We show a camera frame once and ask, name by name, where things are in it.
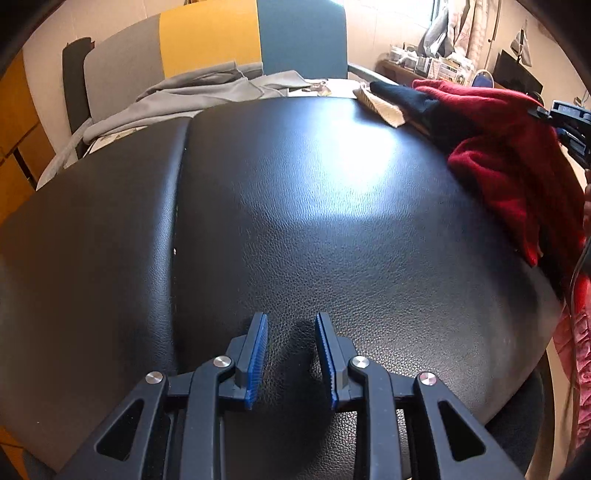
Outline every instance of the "blue clamp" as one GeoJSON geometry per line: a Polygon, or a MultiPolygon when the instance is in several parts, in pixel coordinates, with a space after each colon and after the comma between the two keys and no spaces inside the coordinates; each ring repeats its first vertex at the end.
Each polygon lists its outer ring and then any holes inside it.
{"type": "Polygon", "coordinates": [[[268,321],[194,372],[149,373],[86,439],[55,480],[220,480],[223,412],[250,410],[267,350],[268,321]]]}
{"type": "Polygon", "coordinates": [[[368,480],[402,480],[396,410],[403,410],[414,480],[524,480],[486,429],[435,374],[393,374],[358,355],[316,317],[316,347],[334,411],[357,411],[356,465],[368,480]]]}

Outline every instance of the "black leather seat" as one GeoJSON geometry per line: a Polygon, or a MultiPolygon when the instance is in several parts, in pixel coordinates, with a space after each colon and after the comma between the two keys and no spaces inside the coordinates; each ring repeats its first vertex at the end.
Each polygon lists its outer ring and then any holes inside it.
{"type": "Polygon", "coordinates": [[[391,371],[436,372],[482,421],[525,382],[560,305],[412,127],[349,99],[175,119],[86,157],[0,227],[0,418],[61,468],[148,371],[190,371],[269,313],[260,402],[229,479],[350,478],[313,319],[391,371]]]}

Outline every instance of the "pink fabric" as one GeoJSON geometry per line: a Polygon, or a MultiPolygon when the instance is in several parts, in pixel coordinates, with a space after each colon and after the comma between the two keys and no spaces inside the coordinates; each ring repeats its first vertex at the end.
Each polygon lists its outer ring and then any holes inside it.
{"type": "Polygon", "coordinates": [[[581,275],[574,295],[574,338],[571,332],[570,313],[564,308],[560,323],[554,332],[554,344],[564,373],[570,379],[573,372],[573,345],[576,352],[576,388],[579,390],[576,445],[579,448],[591,432],[591,318],[587,314],[591,293],[589,279],[581,275]]]}

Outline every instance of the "wooden cabinet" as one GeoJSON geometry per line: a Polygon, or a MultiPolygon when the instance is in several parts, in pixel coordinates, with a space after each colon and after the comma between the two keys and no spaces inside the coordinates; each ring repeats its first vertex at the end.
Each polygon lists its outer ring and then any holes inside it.
{"type": "Polygon", "coordinates": [[[0,223],[34,191],[14,155],[0,160],[0,223]]]}
{"type": "Polygon", "coordinates": [[[33,194],[54,155],[19,52],[0,79],[0,223],[33,194]]]}
{"type": "Polygon", "coordinates": [[[55,155],[41,124],[33,128],[17,148],[33,179],[39,181],[43,170],[55,155]]]}
{"type": "Polygon", "coordinates": [[[39,117],[29,92],[22,52],[0,79],[0,150],[9,154],[37,124],[39,117]]]}

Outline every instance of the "black cloth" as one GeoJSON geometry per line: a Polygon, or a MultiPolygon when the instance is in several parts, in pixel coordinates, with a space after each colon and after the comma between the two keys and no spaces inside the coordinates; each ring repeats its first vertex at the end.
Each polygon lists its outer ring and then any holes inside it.
{"type": "Polygon", "coordinates": [[[591,478],[591,436],[581,445],[572,463],[558,480],[587,480],[591,478]]]}
{"type": "Polygon", "coordinates": [[[424,126],[432,142],[445,155],[452,153],[465,139],[480,135],[466,117],[426,93],[385,82],[372,82],[369,88],[374,95],[398,105],[407,117],[424,126]]]}

